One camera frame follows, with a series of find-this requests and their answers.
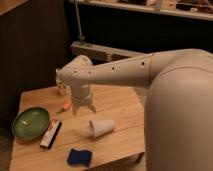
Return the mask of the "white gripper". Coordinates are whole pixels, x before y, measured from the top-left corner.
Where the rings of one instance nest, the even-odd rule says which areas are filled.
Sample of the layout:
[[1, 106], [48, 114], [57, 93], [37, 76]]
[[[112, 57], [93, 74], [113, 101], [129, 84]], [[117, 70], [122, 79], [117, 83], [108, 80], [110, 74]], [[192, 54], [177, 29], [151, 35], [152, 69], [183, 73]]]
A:
[[73, 115], [77, 114], [78, 106], [88, 106], [88, 108], [96, 113], [96, 107], [92, 104], [93, 94], [89, 84], [75, 83], [70, 85], [71, 99], [74, 104], [72, 106]]

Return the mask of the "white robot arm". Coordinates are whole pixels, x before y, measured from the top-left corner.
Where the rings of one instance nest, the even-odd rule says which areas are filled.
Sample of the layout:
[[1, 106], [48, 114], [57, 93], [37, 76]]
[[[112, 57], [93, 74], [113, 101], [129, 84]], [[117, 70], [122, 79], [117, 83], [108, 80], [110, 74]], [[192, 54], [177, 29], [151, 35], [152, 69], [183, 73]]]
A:
[[92, 84], [146, 87], [147, 171], [213, 171], [212, 53], [171, 50], [99, 65], [79, 55], [56, 77], [78, 106], [92, 101]]

